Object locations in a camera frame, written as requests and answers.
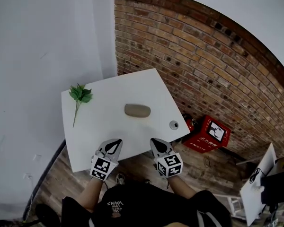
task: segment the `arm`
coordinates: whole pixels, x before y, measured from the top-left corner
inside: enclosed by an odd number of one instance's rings
[[[171,189],[175,194],[180,195],[186,199],[190,199],[196,194],[196,191],[188,186],[180,177],[171,176],[167,178]]]
[[[103,181],[93,177],[76,201],[89,212],[93,212],[99,200]]]

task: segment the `white table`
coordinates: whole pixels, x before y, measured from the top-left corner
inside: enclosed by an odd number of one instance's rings
[[[275,165],[276,155],[273,144],[271,143],[266,154],[263,156],[261,162],[257,166],[266,175],[272,167]],[[260,172],[253,183],[249,183],[249,180],[244,184],[240,190],[240,195],[244,205],[246,222],[250,226],[252,222],[258,218],[262,212],[265,204],[261,202],[261,192],[255,191],[256,188],[261,186],[261,178],[264,175]]]
[[[62,92],[62,114],[67,150],[73,172],[91,167],[91,156],[99,145],[112,138],[123,140],[119,160],[151,149],[150,139],[171,142],[190,131],[156,69],[109,78],[85,86],[93,98],[82,103],[72,127],[76,102],[69,91]],[[147,118],[130,117],[124,113],[126,104],[151,108]],[[172,130],[171,121],[178,122]]]

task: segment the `sneaker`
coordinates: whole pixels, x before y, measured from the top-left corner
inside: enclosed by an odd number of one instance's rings
[[[117,176],[115,176],[115,182],[118,185],[124,185],[125,184],[125,176],[122,173],[118,173]]]

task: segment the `printed image on box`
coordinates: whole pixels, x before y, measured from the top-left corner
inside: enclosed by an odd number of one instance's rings
[[[225,130],[222,129],[221,127],[219,127],[217,124],[215,124],[214,122],[211,123],[211,125],[209,126],[209,131],[208,133],[213,136],[214,138],[216,138],[219,142],[222,141],[223,136],[225,134]]]

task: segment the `red box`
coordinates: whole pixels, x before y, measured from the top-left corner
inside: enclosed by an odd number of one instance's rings
[[[200,153],[205,153],[219,147],[227,147],[231,130],[206,115],[199,127],[184,136],[182,144]]]

